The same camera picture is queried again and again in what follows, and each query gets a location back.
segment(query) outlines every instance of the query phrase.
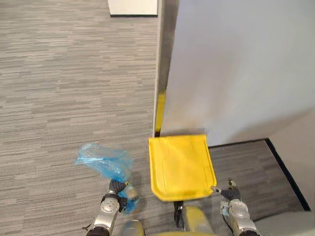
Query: white wall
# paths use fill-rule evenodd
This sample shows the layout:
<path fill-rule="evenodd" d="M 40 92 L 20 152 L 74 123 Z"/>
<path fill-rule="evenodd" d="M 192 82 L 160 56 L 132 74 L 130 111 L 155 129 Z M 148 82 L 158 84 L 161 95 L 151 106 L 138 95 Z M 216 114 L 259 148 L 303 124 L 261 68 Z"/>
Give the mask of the white wall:
<path fill-rule="evenodd" d="M 314 105 L 314 0 L 180 1 L 162 135 L 267 138 Z"/>
<path fill-rule="evenodd" d="M 315 210 L 315 109 L 271 135 L 270 140 Z"/>
<path fill-rule="evenodd" d="M 111 15 L 157 15 L 158 0 L 108 0 Z"/>

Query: plastic bag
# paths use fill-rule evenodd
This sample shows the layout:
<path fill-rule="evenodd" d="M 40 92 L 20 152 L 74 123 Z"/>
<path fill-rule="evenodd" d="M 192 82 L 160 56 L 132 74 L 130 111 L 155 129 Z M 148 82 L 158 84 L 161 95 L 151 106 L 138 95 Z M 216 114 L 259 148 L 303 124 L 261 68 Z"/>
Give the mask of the plastic bag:
<path fill-rule="evenodd" d="M 124 150 L 112 150 L 98 144 L 87 143 L 80 148 L 75 164 L 85 164 L 100 172 L 105 178 L 126 182 L 130 177 L 133 160 Z"/>

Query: yellow dustpan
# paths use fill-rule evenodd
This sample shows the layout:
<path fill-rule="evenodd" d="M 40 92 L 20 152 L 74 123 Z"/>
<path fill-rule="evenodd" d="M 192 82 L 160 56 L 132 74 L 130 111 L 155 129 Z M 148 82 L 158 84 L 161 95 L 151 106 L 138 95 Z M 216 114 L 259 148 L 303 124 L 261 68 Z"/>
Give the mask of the yellow dustpan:
<path fill-rule="evenodd" d="M 206 135 L 149 138 L 151 189 L 162 201 L 212 194 L 217 185 Z"/>

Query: floor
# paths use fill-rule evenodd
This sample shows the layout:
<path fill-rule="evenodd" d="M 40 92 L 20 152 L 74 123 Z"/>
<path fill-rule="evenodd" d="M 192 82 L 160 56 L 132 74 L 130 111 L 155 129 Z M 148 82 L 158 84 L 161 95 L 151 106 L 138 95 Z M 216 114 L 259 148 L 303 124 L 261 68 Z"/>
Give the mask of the floor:
<path fill-rule="evenodd" d="M 0 3 L 0 235 L 84 236 L 108 181 L 73 163 L 98 142 L 135 159 L 132 215 L 147 235 L 176 230 L 173 205 L 151 192 L 147 138 L 156 74 L 157 18 L 110 18 L 107 1 Z M 253 219 L 302 209 L 261 142 L 211 149 L 219 187 L 239 184 Z M 227 235 L 218 195 L 191 201 Z"/>

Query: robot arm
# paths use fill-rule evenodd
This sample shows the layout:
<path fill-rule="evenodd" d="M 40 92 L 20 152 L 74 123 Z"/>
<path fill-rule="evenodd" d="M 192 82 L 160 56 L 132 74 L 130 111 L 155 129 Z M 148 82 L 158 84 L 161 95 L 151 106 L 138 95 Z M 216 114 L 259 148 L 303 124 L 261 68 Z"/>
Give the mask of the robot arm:
<path fill-rule="evenodd" d="M 87 236 L 110 236 L 112 234 L 118 212 L 124 211 L 127 205 L 127 198 L 118 195 L 125 187 L 125 183 L 110 181 L 109 191 L 101 201 L 99 213 Z"/>
<path fill-rule="evenodd" d="M 234 181 L 229 180 L 229 189 L 221 190 L 212 187 L 213 191 L 220 193 L 229 202 L 221 205 L 224 221 L 229 225 L 235 236 L 259 236 L 254 222 L 251 220 L 247 205 L 241 201 L 241 193 Z"/>

